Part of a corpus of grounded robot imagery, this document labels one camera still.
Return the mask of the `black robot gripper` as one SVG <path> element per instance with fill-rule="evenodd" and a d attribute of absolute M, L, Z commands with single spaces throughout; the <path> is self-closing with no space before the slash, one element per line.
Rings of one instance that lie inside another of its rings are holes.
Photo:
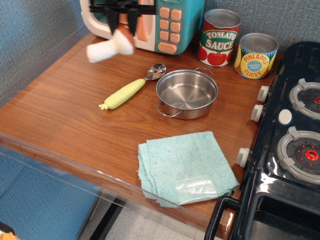
<path fill-rule="evenodd" d="M 127 14 L 128 27 L 135 35 L 138 18 L 141 15 L 155 15 L 156 4 L 139 4 L 137 0 L 90 0 L 89 10 L 92 13 L 104 13 L 110 32 L 113 35 L 119 24 L 119 13 Z"/>

